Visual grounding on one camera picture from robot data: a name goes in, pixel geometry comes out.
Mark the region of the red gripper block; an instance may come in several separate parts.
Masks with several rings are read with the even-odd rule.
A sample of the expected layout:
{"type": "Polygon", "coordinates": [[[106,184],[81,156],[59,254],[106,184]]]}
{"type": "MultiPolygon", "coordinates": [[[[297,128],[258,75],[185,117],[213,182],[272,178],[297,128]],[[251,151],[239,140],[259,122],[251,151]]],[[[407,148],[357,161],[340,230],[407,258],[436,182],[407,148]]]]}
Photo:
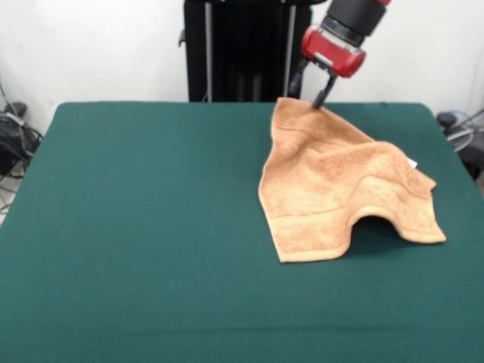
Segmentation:
{"type": "Polygon", "coordinates": [[[350,78],[362,66],[366,52],[337,38],[323,28],[310,26],[301,41],[301,51],[304,58],[299,62],[290,80],[290,93],[299,93],[303,74],[309,60],[325,69],[330,75],[326,86],[317,94],[312,102],[312,108],[320,109],[332,91],[337,77],[350,78]]]}

